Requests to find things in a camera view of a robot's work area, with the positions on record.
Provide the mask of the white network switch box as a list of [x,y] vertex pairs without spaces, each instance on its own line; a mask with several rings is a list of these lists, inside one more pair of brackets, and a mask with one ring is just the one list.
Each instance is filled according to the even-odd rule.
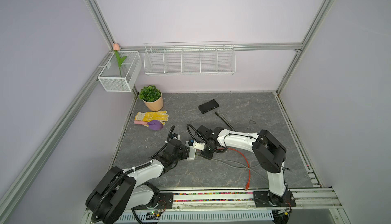
[[189,148],[189,156],[188,156],[187,160],[195,160],[195,157],[196,157],[196,148],[194,148],[193,146],[191,146],[191,145],[189,144],[189,141],[187,141],[185,145],[188,146],[188,148]]

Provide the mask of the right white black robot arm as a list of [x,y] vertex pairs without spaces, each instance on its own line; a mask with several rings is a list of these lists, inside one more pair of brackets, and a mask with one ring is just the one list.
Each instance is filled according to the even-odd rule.
[[267,171],[268,192],[265,202],[274,207],[290,206],[291,192],[285,181],[286,148],[267,130],[258,133],[231,131],[221,127],[214,130],[201,125],[190,133],[192,146],[201,156],[211,160],[214,154],[230,149],[253,152],[259,165]]

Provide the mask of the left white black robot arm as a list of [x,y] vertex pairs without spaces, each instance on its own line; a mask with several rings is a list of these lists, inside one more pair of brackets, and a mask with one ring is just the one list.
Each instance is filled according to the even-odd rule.
[[159,189],[149,180],[164,175],[189,157],[190,147],[173,138],[144,164],[109,169],[86,200],[86,207],[92,211],[91,221],[113,224],[127,209],[156,203]]

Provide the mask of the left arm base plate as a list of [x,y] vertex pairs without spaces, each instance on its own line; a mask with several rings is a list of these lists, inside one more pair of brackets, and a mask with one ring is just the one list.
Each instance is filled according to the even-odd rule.
[[155,194],[151,201],[147,203],[146,209],[172,209],[174,203],[174,194],[172,192],[160,192]]

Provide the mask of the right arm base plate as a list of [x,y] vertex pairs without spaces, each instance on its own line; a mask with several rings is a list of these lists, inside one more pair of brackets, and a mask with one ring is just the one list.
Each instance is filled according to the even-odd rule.
[[261,207],[296,207],[293,193],[286,190],[282,196],[266,190],[253,191],[254,203],[257,208]]

